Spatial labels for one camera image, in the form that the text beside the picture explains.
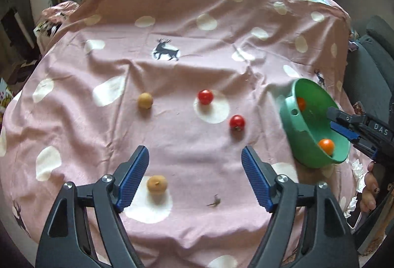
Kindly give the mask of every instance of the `red cherry tomato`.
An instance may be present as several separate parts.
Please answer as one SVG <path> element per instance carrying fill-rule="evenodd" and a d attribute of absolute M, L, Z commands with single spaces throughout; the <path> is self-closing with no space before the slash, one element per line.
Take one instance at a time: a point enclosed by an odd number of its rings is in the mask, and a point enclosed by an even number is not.
<path fill-rule="evenodd" d="M 234 115 L 230 119 L 230 128 L 238 131 L 244 130 L 245 119 L 241 115 Z"/>
<path fill-rule="evenodd" d="M 305 102 L 305 99 L 301 97 L 297 97 L 297 104 L 301 112 L 304 111 L 305 108 L 307 107 L 307 103 Z"/>
<path fill-rule="evenodd" d="M 210 90 L 202 90 L 198 93 L 198 100 L 202 105 L 209 105 L 213 100 L 213 93 Z"/>

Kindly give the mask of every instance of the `small potato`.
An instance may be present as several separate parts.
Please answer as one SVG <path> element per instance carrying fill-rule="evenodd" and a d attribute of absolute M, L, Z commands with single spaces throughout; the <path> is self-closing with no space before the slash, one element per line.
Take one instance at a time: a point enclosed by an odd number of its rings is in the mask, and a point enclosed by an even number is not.
<path fill-rule="evenodd" d="M 153 105 L 153 97 L 150 93 L 141 93 L 138 97 L 138 106 L 143 109 L 150 109 Z"/>
<path fill-rule="evenodd" d="M 147 187 L 150 193 L 162 194 L 168 186 L 168 181 L 164 176 L 152 176 L 147 181 Z"/>

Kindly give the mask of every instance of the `fingernail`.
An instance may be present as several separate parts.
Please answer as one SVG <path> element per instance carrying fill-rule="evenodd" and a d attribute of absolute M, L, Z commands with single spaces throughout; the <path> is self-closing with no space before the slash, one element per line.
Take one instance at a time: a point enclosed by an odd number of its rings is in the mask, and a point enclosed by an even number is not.
<path fill-rule="evenodd" d="M 376 208 L 376 203 L 374 200 L 368 201 L 368 208 L 374 210 Z"/>

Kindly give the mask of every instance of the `orange cherry tomato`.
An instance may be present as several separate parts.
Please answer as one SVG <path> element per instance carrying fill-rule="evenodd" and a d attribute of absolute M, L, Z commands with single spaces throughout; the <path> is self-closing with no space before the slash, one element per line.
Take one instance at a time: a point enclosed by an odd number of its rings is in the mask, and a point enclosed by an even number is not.
<path fill-rule="evenodd" d="M 307 107 L 307 103 L 305 102 L 305 99 L 301 97 L 297 97 L 297 104 L 301 112 L 304 111 L 305 108 Z"/>
<path fill-rule="evenodd" d="M 320 140 L 319 141 L 319 146 L 329 156 L 332 156 L 332 154 L 334 153 L 335 144 L 334 144 L 334 142 L 331 139 L 322 139 L 322 140 Z"/>

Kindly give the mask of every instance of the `cherry tomato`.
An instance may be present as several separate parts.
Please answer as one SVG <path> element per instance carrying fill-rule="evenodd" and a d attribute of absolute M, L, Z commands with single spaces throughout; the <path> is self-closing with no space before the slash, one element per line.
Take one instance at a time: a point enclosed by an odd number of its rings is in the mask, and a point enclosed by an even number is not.
<path fill-rule="evenodd" d="M 230 119 L 230 128 L 238 131 L 244 130 L 245 119 L 241 115 L 234 115 Z"/>
<path fill-rule="evenodd" d="M 332 156 L 332 154 L 334 153 L 335 144 L 334 144 L 334 142 L 331 139 L 322 139 L 322 140 L 320 140 L 319 141 L 319 146 L 329 156 Z"/>
<path fill-rule="evenodd" d="M 305 102 L 305 99 L 301 97 L 297 97 L 297 104 L 301 112 L 304 111 L 305 108 L 307 107 L 307 103 Z"/>
<path fill-rule="evenodd" d="M 202 105 L 209 105 L 213 100 L 213 93 L 210 90 L 201 90 L 198 93 L 198 100 Z"/>

